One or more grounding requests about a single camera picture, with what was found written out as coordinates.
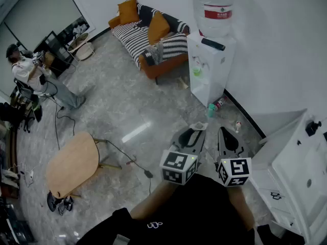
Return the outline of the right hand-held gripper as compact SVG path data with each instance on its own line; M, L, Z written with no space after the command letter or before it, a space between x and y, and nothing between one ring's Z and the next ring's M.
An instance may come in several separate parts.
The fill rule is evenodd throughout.
M216 164L219 183L224 187L244 185L252 174L251 158L248 158L248 147L244 140L233 130L220 127L218 151L221 158L228 158Z

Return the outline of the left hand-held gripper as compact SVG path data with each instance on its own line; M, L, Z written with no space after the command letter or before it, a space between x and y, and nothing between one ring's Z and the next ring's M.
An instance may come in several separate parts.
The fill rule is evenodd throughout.
M185 185L197 172L200 153L205 141L205 130L182 128L171 140L172 150L164 150L159 164L161 178Z

